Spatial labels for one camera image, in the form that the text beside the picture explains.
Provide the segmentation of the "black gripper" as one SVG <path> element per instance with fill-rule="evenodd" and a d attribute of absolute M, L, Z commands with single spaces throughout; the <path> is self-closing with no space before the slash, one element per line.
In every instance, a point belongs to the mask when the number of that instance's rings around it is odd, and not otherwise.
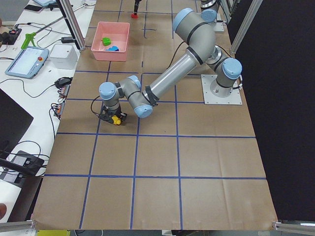
<path fill-rule="evenodd" d="M 106 121 L 108 123 L 113 123 L 111 117 L 116 115 L 121 119 L 121 122 L 125 122 L 127 118 L 127 113 L 121 112 L 121 107 L 119 106 L 117 109 L 110 110 L 105 105 L 101 108 L 101 111 L 99 113 L 99 118 L 103 121 Z"/>

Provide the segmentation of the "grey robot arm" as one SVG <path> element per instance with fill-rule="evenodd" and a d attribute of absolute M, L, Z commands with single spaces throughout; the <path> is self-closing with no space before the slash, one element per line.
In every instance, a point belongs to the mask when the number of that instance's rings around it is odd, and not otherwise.
<path fill-rule="evenodd" d="M 137 17 L 138 7 L 139 7 L 140 2 L 141 2 L 141 0 L 135 0 L 134 1 L 134 10 L 133 10 L 133 13 L 131 15 L 133 18 Z M 219 6 L 220 6 L 220 2 L 221 2 L 220 0 L 201 0 L 200 1 L 200 9 L 201 9 L 201 11 L 204 11 L 206 9 L 212 9 L 212 10 L 215 10 L 217 12 L 219 9 Z"/>
<path fill-rule="evenodd" d="M 191 8 L 182 9 L 175 17 L 172 28 L 187 44 L 186 51 L 172 66 L 167 68 L 155 81 L 141 88 L 137 76 L 129 76 L 116 83 L 104 82 L 99 86 L 103 107 L 97 114 L 100 120 L 120 125 L 127 117 L 121 111 L 119 100 L 125 97 L 139 118 L 146 118 L 157 105 L 159 99 L 171 87 L 202 64 L 207 64 L 217 74 L 211 84 L 213 94 L 227 97 L 235 81 L 241 76 L 242 65 L 216 45 L 212 26 L 217 12 L 204 9 L 200 14 Z"/>

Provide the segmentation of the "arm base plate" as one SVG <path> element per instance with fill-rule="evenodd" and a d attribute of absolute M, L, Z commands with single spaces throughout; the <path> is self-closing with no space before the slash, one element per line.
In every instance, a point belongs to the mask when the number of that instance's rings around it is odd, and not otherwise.
<path fill-rule="evenodd" d="M 225 21 L 221 19 L 221 15 L 217 13 L 217 18 L 214 22 L 212 22 L 212 26 L 214 28 L 215 33 L 224 33 L 224 25 Z"/>
<path fill-rule="evenodd" d="M 206 105 L 243 105 L 237 81 L 230 88 L 217 83 L 217 75 L 201 74 L 204 104 Z"/>

